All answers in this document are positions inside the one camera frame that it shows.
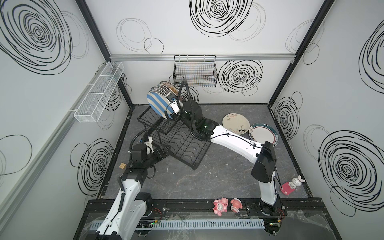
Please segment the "orange sunburst plate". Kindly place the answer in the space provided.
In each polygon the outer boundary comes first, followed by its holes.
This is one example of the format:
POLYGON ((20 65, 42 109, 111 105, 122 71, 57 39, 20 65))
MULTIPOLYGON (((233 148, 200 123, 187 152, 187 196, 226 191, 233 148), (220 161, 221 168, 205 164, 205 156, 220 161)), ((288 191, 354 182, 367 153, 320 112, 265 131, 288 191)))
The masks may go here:
POLYGON ((161 81, 160 84, 169 88, 176 96, 179 94, 179 89, 174 84, 167 81, 161 81))

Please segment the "blue striped plate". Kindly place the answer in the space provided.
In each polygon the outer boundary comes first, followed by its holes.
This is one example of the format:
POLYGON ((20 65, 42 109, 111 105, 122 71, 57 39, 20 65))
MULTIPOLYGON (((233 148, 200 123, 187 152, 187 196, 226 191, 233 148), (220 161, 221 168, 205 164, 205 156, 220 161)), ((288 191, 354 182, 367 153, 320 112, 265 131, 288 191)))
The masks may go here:
POLYGON ((170 105, 171 103, 176 101, 175 94, 169 93, 164 96, 159 93, 149 92, 147 94, 147 101, 151 108, 155 111, 155 113, 158 114, 160 117, 167 119, 167 114, 168 118, 173 119, 176 116, 174 110, 170 105))

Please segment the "cream floral plate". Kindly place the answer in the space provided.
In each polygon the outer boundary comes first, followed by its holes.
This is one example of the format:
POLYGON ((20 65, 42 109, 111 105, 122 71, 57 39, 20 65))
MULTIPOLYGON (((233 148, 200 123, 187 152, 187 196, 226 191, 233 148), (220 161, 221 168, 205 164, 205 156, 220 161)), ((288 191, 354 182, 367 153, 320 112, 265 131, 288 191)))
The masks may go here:
POLYGON ((224 128, 237 135, 246 134, 251 126, 246 117, 237 113, 225 115, 222 120, 222 125, 224 128))

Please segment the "green red rimmed plate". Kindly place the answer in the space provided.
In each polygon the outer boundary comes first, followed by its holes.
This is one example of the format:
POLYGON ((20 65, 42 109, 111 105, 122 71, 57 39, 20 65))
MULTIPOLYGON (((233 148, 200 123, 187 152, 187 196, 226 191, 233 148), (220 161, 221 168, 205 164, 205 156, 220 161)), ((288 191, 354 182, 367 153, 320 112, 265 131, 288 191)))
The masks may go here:
POLYGON ((269 142, 273 146, 276 146, 279 143, 278 132, 266 124, 251 125, 249 129, 249 136, 253 141, 261 144, 269 142))

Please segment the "white green emblem plate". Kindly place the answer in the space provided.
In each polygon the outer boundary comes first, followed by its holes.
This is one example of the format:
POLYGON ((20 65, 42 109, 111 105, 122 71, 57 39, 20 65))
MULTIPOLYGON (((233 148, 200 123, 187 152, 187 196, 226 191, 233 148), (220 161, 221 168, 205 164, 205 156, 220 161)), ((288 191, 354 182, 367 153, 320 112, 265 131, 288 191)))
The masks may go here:
POLYGON ((161 94, 163 96, 168 96, 171 94, 170 90, 168 90, 167 88, 159 87, 159 86, 152 87, 150 92, 158 93, 158 94, 161 94))

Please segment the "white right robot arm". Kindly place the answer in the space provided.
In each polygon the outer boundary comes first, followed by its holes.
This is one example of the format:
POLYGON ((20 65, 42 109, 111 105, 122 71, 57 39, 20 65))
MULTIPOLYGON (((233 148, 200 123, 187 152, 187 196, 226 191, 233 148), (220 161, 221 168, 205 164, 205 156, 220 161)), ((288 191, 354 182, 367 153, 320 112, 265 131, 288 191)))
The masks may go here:
POLYGON ((277 157, 272 143, 258 143, 232 133, 219 123, 205 118, 201 106, 191 96, 186 80, 179 85, 176 97, 177 119, 181 119, 188 127, 191 135, 202 142, 210 142, 243 156, 254 164, 251 175, 259 183, 260 210, 266 216, 273 216, 279 211, 280 196, 276 190, 278 180, 276 167, 277 157))

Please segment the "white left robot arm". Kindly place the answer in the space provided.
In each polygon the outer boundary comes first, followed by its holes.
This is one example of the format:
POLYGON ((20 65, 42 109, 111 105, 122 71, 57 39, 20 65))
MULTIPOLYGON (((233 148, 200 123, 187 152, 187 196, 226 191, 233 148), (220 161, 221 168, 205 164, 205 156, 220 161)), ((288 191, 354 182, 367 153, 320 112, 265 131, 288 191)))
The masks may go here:
POLYGON ((150 179, 148 170, 168 157, 168 149, 154 148, 149 130, 140 131, 131 141, 129 162, 118 178, 119 194, 106 218, 87 240, 130 240, 143 217, 153 212, 152 196, 142 193, 144 181, 150 179))

